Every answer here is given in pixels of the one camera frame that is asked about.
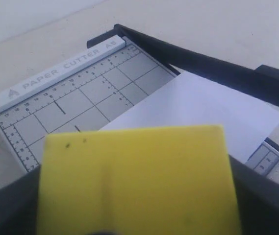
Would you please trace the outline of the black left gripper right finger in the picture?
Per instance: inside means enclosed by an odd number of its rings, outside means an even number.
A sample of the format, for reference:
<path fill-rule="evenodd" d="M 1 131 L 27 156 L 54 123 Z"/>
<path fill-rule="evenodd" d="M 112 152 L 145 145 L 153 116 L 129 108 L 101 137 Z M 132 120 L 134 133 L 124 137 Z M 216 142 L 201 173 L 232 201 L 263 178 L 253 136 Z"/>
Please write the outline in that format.
<path fill-rule="evenodd" d="M 242 234 L 279 235 L 279 184 L 230 156 Z"/>

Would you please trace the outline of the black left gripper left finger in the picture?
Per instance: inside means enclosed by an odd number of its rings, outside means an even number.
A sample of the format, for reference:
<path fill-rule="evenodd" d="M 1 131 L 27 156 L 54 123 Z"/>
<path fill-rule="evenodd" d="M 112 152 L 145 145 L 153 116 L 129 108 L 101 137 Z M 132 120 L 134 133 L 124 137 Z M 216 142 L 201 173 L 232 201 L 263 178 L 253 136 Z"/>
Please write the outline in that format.
<path fill-rule="evenodd" d="M 40 167 L 0 189 L 0 235 L 36 234 Z"/>

